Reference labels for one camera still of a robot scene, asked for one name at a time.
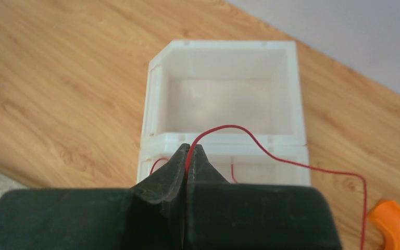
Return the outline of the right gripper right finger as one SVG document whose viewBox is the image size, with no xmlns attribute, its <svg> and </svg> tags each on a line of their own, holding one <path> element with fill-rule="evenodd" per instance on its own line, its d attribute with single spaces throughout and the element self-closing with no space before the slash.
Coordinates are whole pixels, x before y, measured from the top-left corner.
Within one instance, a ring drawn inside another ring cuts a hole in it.
<svg viewBox="0 0 400 250">
<path fill-rule="evenodd" d="M 232 184 L 201 145 L 187 173 L 186 249 L 341 249 L 327 200 L 314 187 Z"/>
</svg>

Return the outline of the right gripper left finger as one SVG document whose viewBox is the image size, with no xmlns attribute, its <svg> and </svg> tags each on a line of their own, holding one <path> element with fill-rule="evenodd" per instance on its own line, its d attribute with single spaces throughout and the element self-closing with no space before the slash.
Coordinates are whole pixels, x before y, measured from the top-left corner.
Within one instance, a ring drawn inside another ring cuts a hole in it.
<svg viewBox="0 0 400 250">
<path fill-rule="evenodd" d="M 0 249 L 182 249 L 182 144 L 129 189 L 19 189 L 0 198 Z"/>
</svg>

